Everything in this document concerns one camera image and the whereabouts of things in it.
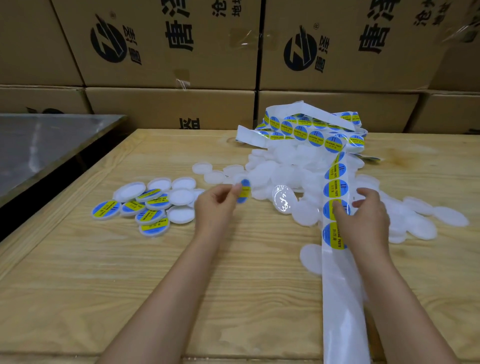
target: metal table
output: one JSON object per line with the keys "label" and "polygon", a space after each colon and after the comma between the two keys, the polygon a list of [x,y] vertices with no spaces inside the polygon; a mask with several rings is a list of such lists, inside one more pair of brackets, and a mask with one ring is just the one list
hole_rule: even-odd
{"label": "metal table", "polygon": [[124,115],[0,114],[0,206],[125,119]]}

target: wooden tabletop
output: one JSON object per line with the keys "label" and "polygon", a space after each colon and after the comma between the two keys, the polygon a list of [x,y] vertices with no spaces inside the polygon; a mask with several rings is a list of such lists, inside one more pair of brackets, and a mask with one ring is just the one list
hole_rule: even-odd
{"label": "wooden tabletop", "polygon": [[[175,262],[193,223],[148,239],[132,220],[95,221],[90,211],[133,181],[192,176],[207,188],[192,164],[245,164],[252,148],[234,136],[137,130],[5,239],[1,362],[93,363]],[[470,219],[466,228],[435,221],[437,239],[392,244],[391,252],[457,356],[480,362],[480,137],[372,133],[366,145],[365,154],[384,161],[362,172],[377,177],[385,192],[449,206]],[[321,279],[299,262],[301,247],[319,241],[317,227],[297,225],[267,201],[251,198],[238,206],[185,361],[321,360]],[[367,322],[372,357],[381,361],[381,345]]]}

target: forearm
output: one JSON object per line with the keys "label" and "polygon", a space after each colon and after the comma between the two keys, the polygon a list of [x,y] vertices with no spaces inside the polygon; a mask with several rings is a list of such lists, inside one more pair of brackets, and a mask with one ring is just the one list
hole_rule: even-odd
{"label": "forearm", "polygon": [[389,364],[457,364],[452,349],[389,259],[360,265]]}
{"label": "forearm", "polygon": [[99,363],[177,364],[217,249],[216,241],[194,238]]}

